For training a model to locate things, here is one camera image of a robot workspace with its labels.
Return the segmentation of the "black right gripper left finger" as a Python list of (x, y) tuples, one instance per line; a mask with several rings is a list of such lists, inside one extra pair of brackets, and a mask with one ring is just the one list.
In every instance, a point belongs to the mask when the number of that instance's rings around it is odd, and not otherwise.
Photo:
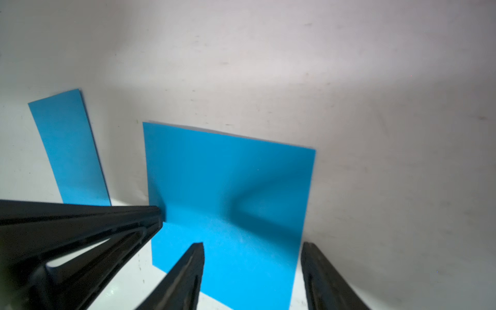
[(204, 244), (193, 243), (138, 309), (195, 310), (204, 264)]

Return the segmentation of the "blue square paper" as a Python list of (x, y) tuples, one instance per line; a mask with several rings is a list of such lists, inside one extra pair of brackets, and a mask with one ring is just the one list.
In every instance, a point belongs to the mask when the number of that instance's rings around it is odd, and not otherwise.
[(164, 215), (153, 265), (168, 272), (201, 243), (202, 293), (231, 309), (288, 309), (315, 150), (158, 123), (143, 136), (149, 203)]
[(110, 206), (81, 91), (70, 90), (28, 106), (63, 203)]

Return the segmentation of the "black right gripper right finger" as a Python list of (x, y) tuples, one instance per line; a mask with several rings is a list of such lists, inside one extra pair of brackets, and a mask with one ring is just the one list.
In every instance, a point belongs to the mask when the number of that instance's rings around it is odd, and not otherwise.
[(300, 261), (310, 310), (369, 310), (314, 243), (303, 243)]

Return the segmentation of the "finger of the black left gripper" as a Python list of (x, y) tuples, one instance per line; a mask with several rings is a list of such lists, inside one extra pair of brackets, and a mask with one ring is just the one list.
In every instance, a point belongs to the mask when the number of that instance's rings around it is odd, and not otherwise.
[(1, 308), (89, 308), (162, 223), (155, 206), (2, 200)]

